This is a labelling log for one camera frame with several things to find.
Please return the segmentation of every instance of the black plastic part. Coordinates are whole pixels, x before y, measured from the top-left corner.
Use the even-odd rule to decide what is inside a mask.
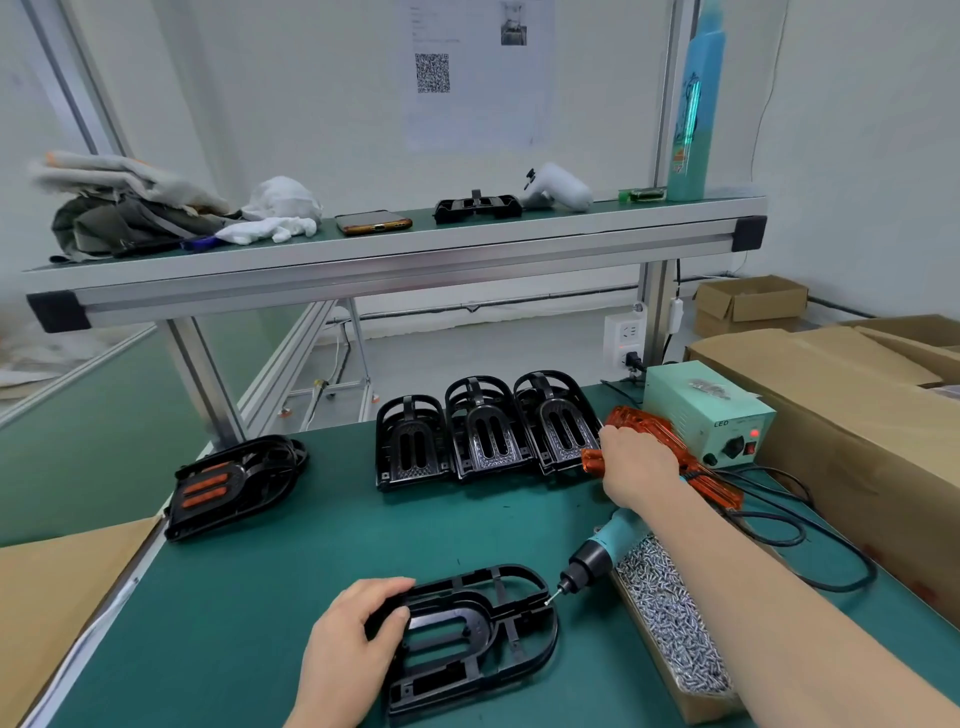
[[[741,217],[733,227],[733,247],[731,253],[756,251],[763,243],[763,233],[767,229],[766,215]]]
[[[560,572],[558,589],[564,594],[576,594],[613,569],[613,559],[607,550],[592,539],[570,557],[566,569]]]
[[[440,403],[426,395],[390,400],[376,415],[376,487],[390,491],[450,475],[449,435]]]
[[[457,478],[495,473],[534,458],[514,395],[495,376],[468,376],[444,395]]]
[[[462,200],[440,200],[433,210],[437,225],[459,223],[470,215],[492,215],[497,219],[519,217],[523,214],[520,201],[513,195],[483,197],[480,190],[473,190],[472,197]]]
[[[27,303],[47,333],[82,331],[91,328],[86,311],[73,291],[28,293]]]
[[[727,441],[727,444],[724,445],[723,449],[720,451],[733,460],[734,457],[743,452],[743,448],[746,444],[747,443],[744,441],[743,436],[738,435],[737,437],[731,437],[731,439]]]
[[[165,509],[168,541],[196,536],[277,505],[306,465],[303,443],[265,435],[180,468]]]
[[[531,372],[516,381],[514,399],[544,475],[579,468],[581,450],[600,447],[600,421],[573,377]]]
[[[522,584],[525,595],[509,598],[505,579],[511,587]],[[397,607],[407,606],[411,617],[383,686],[387,716],[410,716],[495,691],[546,665],[560,634],[556,609],[544,606],[546,586],[535,571],[504,564],[388,599],[367,620],[368,639]],[[444,631],[445,624],[454,628]],[[531,653],[537,635],[541,646]],[[451,649],[453,654],[430,659]]]

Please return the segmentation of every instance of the cardboard box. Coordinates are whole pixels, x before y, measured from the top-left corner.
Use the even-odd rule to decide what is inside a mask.
[[[777,410],[758,462],[803,480],[834,527],[960,626],[955,401],[776,329],[687,355]]]
[[[710,280],[694,295],[693,330],[708,338],[757,328],[795,330],[806,311],[806,287],[779,276]]]
[[[0,548],[0,728],[31,710],[158,520]]]
[[[941,377],[925,367],[858,332],[859,329],[853,328],[815,328],[795,334],[794,338],[836,356],[849,366],[888,376],[894,381],[918,387],[943,384]]]
[[[885,348],[937,375],[944,384],[960,384],[960,322],[946,316],[900,316],[846,321]]]

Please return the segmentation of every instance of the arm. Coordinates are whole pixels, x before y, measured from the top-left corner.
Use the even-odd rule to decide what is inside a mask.
[[[670,554],[758,725],[960,725],[960,708],[679,482],[652,435],[600,439],[604,489]]]

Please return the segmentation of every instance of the blue bottle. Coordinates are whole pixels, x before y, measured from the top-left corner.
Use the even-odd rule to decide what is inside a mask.
[[[713,116],[726,44],[720,0],[704,0],[697,21],[697,35],[690,40],[686,52],[684,95],[677,114],[666,185],[666,199],[671,202],[704,199]]]

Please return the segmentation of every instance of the cardboard sheet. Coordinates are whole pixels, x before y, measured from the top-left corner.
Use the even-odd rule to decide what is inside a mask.
[[[0,548],[0,728],[28,713],[157,521]]]
[[[813,492],[825,518],[960,625],[960,407],[777,329],[693,344],[777,410],[758,461]]]

